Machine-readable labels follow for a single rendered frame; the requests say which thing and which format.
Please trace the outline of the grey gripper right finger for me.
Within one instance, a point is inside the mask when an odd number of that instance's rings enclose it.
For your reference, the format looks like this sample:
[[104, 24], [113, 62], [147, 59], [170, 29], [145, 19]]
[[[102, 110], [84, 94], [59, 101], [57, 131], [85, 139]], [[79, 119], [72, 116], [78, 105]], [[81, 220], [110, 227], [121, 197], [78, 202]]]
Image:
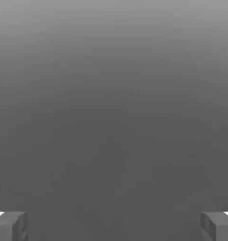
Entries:
[[203, 241], [228, 241], [228, 211], [201, 212]]

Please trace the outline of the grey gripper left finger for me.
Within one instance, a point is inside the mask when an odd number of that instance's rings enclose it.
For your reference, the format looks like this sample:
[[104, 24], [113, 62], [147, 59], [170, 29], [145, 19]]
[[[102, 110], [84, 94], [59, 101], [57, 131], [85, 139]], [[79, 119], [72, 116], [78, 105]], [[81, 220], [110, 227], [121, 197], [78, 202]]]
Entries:
[[0, 241], [29, 241], [27, 212], [0, 211]]

